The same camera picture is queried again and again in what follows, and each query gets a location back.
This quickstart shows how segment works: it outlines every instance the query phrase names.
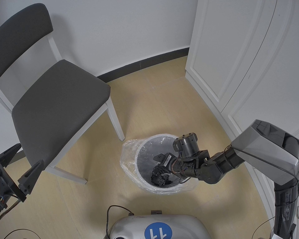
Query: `chair backrest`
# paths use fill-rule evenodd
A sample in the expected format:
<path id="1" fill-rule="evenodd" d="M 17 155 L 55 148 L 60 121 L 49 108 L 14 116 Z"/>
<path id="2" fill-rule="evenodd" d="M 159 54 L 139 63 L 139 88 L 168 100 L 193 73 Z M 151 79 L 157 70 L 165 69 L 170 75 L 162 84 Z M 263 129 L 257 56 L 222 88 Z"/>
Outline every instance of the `chair backrest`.
<path id="1" fill-rule="evenodd" d="M 53 31 L 42 3 L 17 12 L 0 26 L 0 76 L 34 43 Z"/>

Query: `plastic bag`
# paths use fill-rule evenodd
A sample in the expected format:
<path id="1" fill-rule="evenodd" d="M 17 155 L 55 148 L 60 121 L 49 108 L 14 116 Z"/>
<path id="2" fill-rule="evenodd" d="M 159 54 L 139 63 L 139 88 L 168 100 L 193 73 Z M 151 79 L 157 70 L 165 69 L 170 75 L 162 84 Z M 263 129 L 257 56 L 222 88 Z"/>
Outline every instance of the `plastic bag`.
<path id="1" fill-rule="evenodd" d="M 120 157 L 122 169 L 140 188 L 156 194 L 171 194 L 194 189 L 198 184 L 196 178 L 179 184 L 179 178 L 173 174 L 169 176 L 172 183 L 165 184 L 163 187 L 151 182 L 152 171 L 159 164 L 153 160 L 154 156 L 169 152 L 178 156 L 178 152 L 175 152 L 172 146 L 176 138 L 171 134 L 157 134 L 147 139 L 125 142 Z"/>

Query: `beige tile floor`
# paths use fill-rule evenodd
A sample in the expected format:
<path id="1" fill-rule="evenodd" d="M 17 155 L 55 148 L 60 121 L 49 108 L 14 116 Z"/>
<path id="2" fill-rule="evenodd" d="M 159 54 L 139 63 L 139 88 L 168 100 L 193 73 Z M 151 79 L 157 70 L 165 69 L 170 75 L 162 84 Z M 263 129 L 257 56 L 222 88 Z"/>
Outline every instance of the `beige tile floor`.
<path id="1" fill-rule="evenodd" d="M 200 149 L 208 149 L 210 155 L 223 151 L 230 143 L 214 115 L 185 79 L 186 59 L 168 61 L 109 83 L 125 140 L 195 132 Z M 122 144 L 104 113 L 58 165 L 85 177 L 87 184 L 42 172 L 27 200 L 1 220 L 0 238 L 18 228 L 34 230 L 42 239 L 103 238 L 106 210 L 112 204 L 127 207 L 136 215 L 159 209 L 165 214 L 194 215 L 214 239 L 250 239 L 254 230 L 267 220 L 244 165 L 229 172 L 216 185 L 199 182 L 193 191 L 155 195 L 138 188 L 121 169 Z M 9 165 L 7 172 L 17 181 L 29 167 L 24 158 Z M 112 209 L 110 225 L 126 215 L 124 210 Z M 267 238 L 269 232 L 270 225 L 266 223 L 254 238 Z M 24 231 L 8 239 L 12 238 L 37 239 Z"/>

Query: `dark gray baseboard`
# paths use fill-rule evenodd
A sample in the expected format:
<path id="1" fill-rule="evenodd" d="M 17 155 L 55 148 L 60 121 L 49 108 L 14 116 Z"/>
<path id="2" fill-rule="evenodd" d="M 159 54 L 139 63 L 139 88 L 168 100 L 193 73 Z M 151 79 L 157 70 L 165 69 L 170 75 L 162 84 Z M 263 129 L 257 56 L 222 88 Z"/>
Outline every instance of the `dark gray baseboard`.
<path id="1" fill-rule="evenodd" d="M 118 69 L 115 69 L 113 71 L 109 71 L 103 75 L 98 76 L 99 79 L 101 79 L 104 82 L 109 82 L 112 80 L 115 80 L 117 78 L 120 78 L 122 76 L 128 75 L 130 73 L 133 73 L 135 71 L 142 70 L 144 68 L 157 65 L 166 61 L 170 61 L 176 58 L 180 58 L 183 56 L 187 56 L 189 52 L 189 47 L 179 49 L 179 50 L 174 50 L 171 52 L 167 52 L 164 54 L 160 54 L 157 56 L 153 56 L 141 61 L 137 61 L 128 65 L 125 65 L 123 67 L 120 67 Z"/>
<path id="2" fill-rule="evenodd" d="M 24 150 L 17 152 L 16 155 L 13 157 L 13 159 L 10 161 L 10 163 L 8 165 L 18 161 L 19 159 L 25 158 L 25 157 L 26 156 L 25 156 Z"/>

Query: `white logo symbol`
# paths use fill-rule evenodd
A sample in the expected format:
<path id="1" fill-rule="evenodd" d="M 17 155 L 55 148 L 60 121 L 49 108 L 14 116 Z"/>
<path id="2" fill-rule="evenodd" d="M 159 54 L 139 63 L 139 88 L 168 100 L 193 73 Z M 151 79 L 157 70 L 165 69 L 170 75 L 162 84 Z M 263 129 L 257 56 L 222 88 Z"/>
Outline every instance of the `white logo symbol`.
<path id="1" fill-rule="evenodd" d="M 162 227 L 160 227 L 159 230 L 160 230 L 160 239 L 163 239 L 164 237 L 167 236 L 167 234 L 164 234 L 164 235 L 163 235 Z M 150 238 L 151 238 L 151 239 L 155 239 L 155 238 L 157 237 L 157 235 L 154 236 L 154 234 L 153 234 L 153 232 L 152 232 L 152 229 L 150 229 L 149 232 L 150 232 Z"/>

